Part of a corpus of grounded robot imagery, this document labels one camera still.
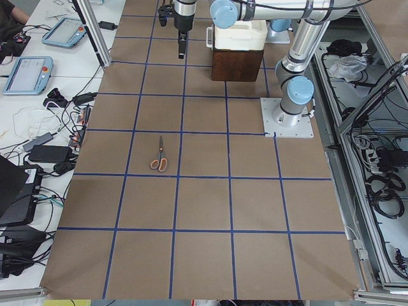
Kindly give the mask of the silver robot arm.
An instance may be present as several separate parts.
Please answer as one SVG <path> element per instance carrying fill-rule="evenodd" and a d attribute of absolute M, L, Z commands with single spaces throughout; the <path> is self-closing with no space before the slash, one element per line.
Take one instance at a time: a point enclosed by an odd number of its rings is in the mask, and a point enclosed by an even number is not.
<path fill-rule="evenodd" d="M 214 24 L 227 29 L 236 21 L 299 20 L 290 49 L 275 70 L 282 89 L 280 104 L 272 111 L 278 125 L 298 124 L 312 99 L 313 83 L 303 74 L 332 20 L 347 15 L 360 1 L 212 1 Z"/>
<path fill-rule="evenodd" d="M 196 0 L 176 0 L 174 26 L 178 30 L 178 58 L 184 59 L 189 31 L 193 28 Z"/>

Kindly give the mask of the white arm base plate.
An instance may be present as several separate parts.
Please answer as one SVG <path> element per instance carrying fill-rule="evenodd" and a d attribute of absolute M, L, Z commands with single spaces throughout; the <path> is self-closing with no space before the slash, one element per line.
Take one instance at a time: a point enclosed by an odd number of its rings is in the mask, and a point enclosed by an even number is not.
<path fill-rule="evenodd" d="M 281 98 L 261 98 L 261 113 L 265 137 L 313 138 L 307 106 L 300 114 L 289 115 L 281 109 Z"/>

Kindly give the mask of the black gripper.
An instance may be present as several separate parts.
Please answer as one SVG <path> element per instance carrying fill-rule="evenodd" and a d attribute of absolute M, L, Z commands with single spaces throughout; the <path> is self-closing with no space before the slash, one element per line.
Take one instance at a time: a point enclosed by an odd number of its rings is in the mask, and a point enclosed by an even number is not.
<path fill-rule="evenodd" d="M 178 29 L 178 58 L 184 59 L 187 49 L 187 32 L 193 28 L 194 15 L 174 13 L 174 26 Z"/>

